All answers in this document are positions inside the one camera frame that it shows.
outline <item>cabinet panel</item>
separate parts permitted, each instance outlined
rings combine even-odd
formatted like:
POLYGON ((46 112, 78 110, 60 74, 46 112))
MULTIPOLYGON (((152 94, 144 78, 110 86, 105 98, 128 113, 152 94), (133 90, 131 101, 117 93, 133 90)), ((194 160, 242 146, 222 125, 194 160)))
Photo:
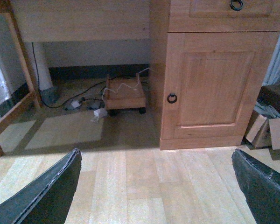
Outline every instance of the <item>cabinet panel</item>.
POLYGON ((241 11, 230 0, 172 0, 169 32, 279 31, 280 0, 242 0, 241 11))
POLYGON ((277 38, 277 32, 168 34, 161 140, 239 144, 277 38), (176 103, 167 102, 169 93, 176 103))

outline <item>drawer handle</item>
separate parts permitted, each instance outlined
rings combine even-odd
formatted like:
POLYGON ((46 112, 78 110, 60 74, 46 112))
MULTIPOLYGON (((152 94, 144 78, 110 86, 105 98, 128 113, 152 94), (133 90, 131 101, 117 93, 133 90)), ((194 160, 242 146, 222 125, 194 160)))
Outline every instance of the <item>drawer handle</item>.
POLYGON ((167 101, 168 101, 168 103, 170 103, 170 104, 174 104, 174 103, 177 101, 177 96, 175 95, 175 93, 170 93, 170 94, 167 96, 167 101))
POLYGON ((242 0, 231 0, 231 1, 230 1, 230 8, 231 8, 232 10, 236 11, 236 12, 241 11, 241 10, 243 9, 243 7, 244 7, 244 3, 242 2, 242 0), (238 2, 239 5, 240 5, 240 7, 235 7, 235 6, 233 5, 234 2, 238 2))

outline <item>baseboard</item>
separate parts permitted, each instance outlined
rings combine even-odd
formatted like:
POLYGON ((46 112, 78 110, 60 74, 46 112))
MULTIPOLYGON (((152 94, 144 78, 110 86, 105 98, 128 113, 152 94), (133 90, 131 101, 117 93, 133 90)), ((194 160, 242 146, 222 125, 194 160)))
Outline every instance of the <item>baseboard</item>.
MULTIPOLYGON (((115 76, 134 76, 136 72, 148 68, 148 64, 119 64, 49 68, 52 80, 70 80, 85 78, 106 78, 115 76)), ((148 71, 141 76, 148 76, 148 71)))
POLYGON ((27 94, 29 93, 29 88, 27 83, 21 85, 16 91, 11 94, 11 98, 5 100, 0 104, 0 116, 4 116, 8 111, 10 111, 14 105, 19 103, 27 94))
POLYGON ((190 149, 208 147, 240 146, 243 136, 190 138, 190 139, 160 139, 160 149, 190 149))

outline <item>recessed panel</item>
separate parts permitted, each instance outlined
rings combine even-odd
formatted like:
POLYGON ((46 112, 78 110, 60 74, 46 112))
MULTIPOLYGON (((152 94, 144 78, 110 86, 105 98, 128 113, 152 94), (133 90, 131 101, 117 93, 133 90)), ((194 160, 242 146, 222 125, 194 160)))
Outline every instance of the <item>recessed panel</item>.
POLYGON ((178 126, 235 122, 253 52, 184 53, 178 126))

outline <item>wall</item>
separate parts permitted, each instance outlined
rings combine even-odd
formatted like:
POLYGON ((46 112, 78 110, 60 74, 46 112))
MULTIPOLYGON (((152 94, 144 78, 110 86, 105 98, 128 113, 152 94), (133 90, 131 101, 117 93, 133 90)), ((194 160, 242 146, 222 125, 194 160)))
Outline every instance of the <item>wall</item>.
POLYGON ((149 39, 44 42, 49 67, 148 64, 149 39))
POLYGON ((0 68, 10 93, 26 82, 14 41, 3 15, 0 15, 0 68))

